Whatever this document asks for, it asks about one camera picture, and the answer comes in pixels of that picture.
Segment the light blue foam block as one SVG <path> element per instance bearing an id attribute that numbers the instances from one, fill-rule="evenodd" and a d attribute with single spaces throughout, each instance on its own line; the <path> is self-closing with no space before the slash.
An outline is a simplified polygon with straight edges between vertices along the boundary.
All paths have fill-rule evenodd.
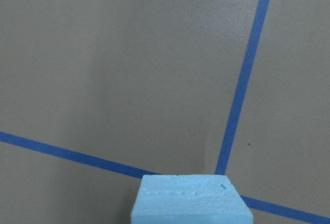
<path id="1" fill-rule="evenodd" d="M 254 216 L 223 175 L 144 175 L 131 223 L 253 223 Z"/>

